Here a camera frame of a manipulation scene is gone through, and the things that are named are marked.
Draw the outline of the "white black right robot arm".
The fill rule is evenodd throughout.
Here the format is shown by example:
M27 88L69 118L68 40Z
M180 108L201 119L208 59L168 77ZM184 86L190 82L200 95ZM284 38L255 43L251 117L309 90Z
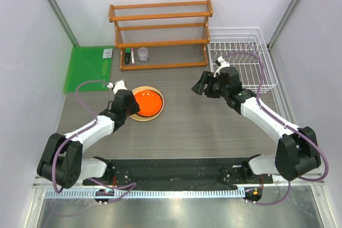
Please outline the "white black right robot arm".
M224 98L230 108L254 122L277 144L275 156L257 155L248 160L241 169L246 182L256 181L261 174L279 174L292 181L321 165L313 129L299 128L275 113L256 93L242 86L236 68L204 71L191 90L209 98Z

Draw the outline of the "orange plastic plate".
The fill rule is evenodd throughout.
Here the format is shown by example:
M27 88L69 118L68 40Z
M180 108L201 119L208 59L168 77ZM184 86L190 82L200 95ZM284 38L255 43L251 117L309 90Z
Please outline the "orange plastic plate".
M163 105L163 100L160 94L152 90L141 90L134 93L135 99L139 104L139 116L150 117L157 115Z

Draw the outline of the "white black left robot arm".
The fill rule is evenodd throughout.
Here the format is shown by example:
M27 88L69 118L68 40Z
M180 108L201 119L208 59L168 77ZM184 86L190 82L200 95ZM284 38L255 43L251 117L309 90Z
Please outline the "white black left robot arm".
M83 127L61 135L52 134L38 163L37 175L52 182L53 189L61 193L82 179L97 179L109 184L114 177L107 160L99 157L84 159L83 153L102 138L116 132L128 116L140 111L130 90L120 89L105 110Z

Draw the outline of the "cream yellow plate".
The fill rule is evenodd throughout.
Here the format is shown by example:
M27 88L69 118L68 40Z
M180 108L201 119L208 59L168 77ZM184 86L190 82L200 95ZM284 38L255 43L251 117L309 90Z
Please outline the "cream yellow plate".
M160 94L161 97L162 97L162 100L163 100L163 105L162 105L161 111L163 110L164 102L165 102L165 101L164 101L164 98L163 98L163 96L162 96L162 94L161 94L160 91L158 91L157 89L155 89L155 88L153 88L153 87L142 86L142 87L137 87L137 88L133 89L132 92L133 92L133 94L134 94L135 92L139 92L139 91L141 91L141 90L152 90L152 91L155 91L155 92L157 92L158 94ZM142 122L144 122L144 121L150 121L150 120L156 118L156 117L161 113L161 111L160 111L157 115L150 116L150 117L143 117L143 116L139 116L138 114L131 115L130 117L131 117L133 120L136 120L136 121L142 121Z

